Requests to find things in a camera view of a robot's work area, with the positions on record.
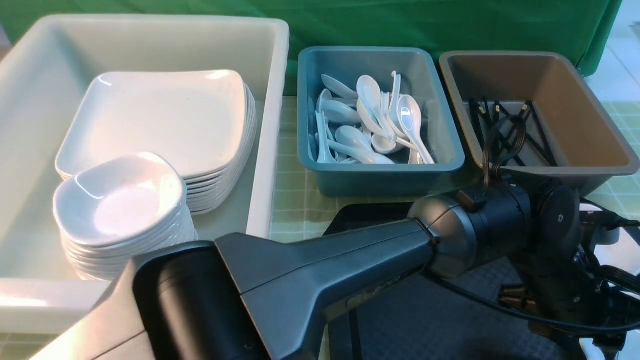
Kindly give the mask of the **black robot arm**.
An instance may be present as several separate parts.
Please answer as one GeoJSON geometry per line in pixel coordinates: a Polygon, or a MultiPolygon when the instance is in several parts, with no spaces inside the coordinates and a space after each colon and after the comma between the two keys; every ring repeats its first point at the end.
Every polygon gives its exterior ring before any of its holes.
{"type": "Polygon", "coordinates": [[[297,243],[233,233],[133,257],[98,305],[35,360],[315,360],[334,319],[423,275],[615,360],[639,328],[639,278],[595,247],[639,222],[581,210],[558,178],[418,199],[406,218],[297,243]]]}

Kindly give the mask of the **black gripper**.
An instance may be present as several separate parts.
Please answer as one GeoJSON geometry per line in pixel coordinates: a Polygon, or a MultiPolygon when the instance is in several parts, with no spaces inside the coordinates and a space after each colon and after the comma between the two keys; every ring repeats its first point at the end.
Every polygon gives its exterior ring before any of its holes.
{"type": "Polygon", "coordinates": [[[505,285],[498,303],[525,316],[531,332],[558,344],[590,338],[606,360],[617,360],[627,333],[639,328],[639,278],[601,264],[597,245],[639,222],[610,210],[544,210],[533,240],[510,257],[522,285],[505,285]]]}

